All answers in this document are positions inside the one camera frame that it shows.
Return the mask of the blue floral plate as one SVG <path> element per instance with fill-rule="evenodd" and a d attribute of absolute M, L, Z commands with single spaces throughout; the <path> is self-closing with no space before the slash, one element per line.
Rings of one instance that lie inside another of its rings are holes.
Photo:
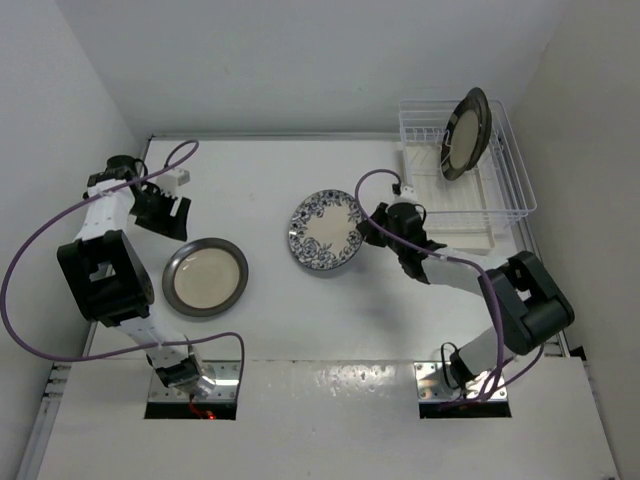
<path fill-rule="evenodd" d="M 363 220 L 351 194 L 336 189 L 317 191 L 305 198 L 290 218 L 290 251 L 310 270 L 339 268 L 360 249 L 363 237 L 357 225 Z"/>

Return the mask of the grey rim plate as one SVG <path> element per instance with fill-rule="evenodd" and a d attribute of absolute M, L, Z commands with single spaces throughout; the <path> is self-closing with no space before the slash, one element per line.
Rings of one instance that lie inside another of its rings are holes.
<path fill-rule="evenodd" d="M 476 167 L 479 162 L 481 156 L 487 149 L 492 133 L 492 114 L 489 106 L 489 101 L 485 92 L 480 87 L 472 88 L 468 94 L 468 98 L 473 98 L 479 103 L 480 114 L 478 115 L 479 119 L 479 132 L 478 139 L 476 141 L 476 145 L 474 146 L 473 153 L 471 154 L 470 160 L 467 164 L 466 170 L 470 171 Z"/>
<path fill-rule="evenodd" d="M 213 317 L 231 309 L 243 295 L 249 266 L 242 250 L 221 238 L 201 238 L 180 247 L 162 274 L 162 291 L 177 312 Z"/>

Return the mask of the dark patterned rim plate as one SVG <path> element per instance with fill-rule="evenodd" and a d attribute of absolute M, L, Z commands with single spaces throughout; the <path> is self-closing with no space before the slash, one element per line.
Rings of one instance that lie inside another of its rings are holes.
<path fill-rule="evenodd" d="M 455 181 L 466 167 L 478 139 L 479 103 L 466 97 L 449 117 L 441 142 L 440 167 L 444 178 Z"/>

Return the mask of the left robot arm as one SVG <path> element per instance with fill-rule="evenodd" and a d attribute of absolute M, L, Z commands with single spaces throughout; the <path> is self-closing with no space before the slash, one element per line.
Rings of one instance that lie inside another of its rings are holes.
<path fill-rule="evenodd" d="M 90 204 L 74 240 L 57 259 L 83 317 L 129 336 L 142 347 L 161 383 L 200 394 L 203 367 L 186 337 L 155 317 L 150 276 L 126 235 L 128 221 L 173 240 L 187 238 L 190 200 L 141 178 L 139 160 L 111 157 L 90 176 Z"/>

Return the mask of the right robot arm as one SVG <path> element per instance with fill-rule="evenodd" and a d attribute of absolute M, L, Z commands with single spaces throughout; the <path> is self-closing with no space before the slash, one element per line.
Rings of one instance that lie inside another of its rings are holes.
<path fill-rule="evenodd" d="M 530 251 L 509 258 L 469 254 L 427 237 L 415 204 L 380 203 L 357 225 L 363 241 L 389 248 L 410 278 L 482 298 L 492 327 L 449 357 L 443 379 L 461 389 L 479 374 L 501 374 L 506 363 L 529 354 L 575 320 L 573 306 Z"/>

